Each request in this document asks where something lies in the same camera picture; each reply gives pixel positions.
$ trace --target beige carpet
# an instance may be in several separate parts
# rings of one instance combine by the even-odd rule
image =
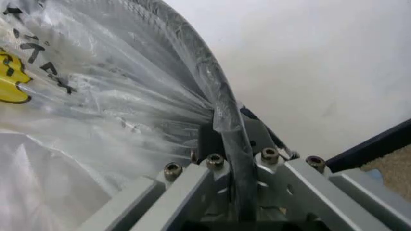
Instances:
[[[378,169],[384,184],[411,202],[411,144],[366,163],[361,170]]]

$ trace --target plastic bag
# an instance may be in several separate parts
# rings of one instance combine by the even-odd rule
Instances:
[[[255,199],[240,190],[253,177],[252,155],[228,83],[208,49],[185,33],[185,21],[151,11],[164,6],[0,3],[0,100],[6,101],[0,102],[0,135],[19,140],[0,146],[0,161],[8,166],[0,178],[11,186],[0,189],[0,229],[77,227],[130,180],[155,177],[171,161],[188,164],[199,125],[212,120],[239,179],[238,194],[246,195],[238,197],[238,207]],[[21,161],[11,171],[11,163]],[[62,165],[67,171],[52,173],[66,180],[57,180],[50,169]],[[11,184],[11,175],[33,189]],[[85,189],[88,181],[94,183]],[[93,193],[101,198],[84,202]],[[84,206],[65,208],[67,198]]]

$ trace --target gray metal frame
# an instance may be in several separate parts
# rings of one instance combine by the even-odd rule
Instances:
[[[411,204],[359,169],[336,173],[329,180],[393,230],[411,230]]]
[[[164,184],[139,177],[86,220],[77,231],[128,230],[164,190]]]
[[[200,220],[214,195],[213,174],[190,164],[131,230],[180,230],[185,221]]]
[[[389,230],[303,160],[287,161],[276,172],[259,168],[259,180],[272,190],[272,201],[289,220],[318,217],[331,230]]]

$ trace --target screw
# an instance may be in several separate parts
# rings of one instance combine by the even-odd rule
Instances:
[[[224,166],[224,158],[216,153],[208,155],[205,162],[210,170],[220,170]]]
[[[320,173],[324,172],[325,161],[321,157],[312,155],[306,158],[306,162]]]
[[[276,148],[265,148],[261,152],[261,160],[269,165],[276,164],[279,156]]]
[[[183,172],[181,165],[171,162],[164,167],[164,177],[168,181],[175,181],[177,177]]]
[[[197,158],[197,152],[195,149],[190,150],[190,159],[191,159],[191,163],[197,163],[198,158]]]

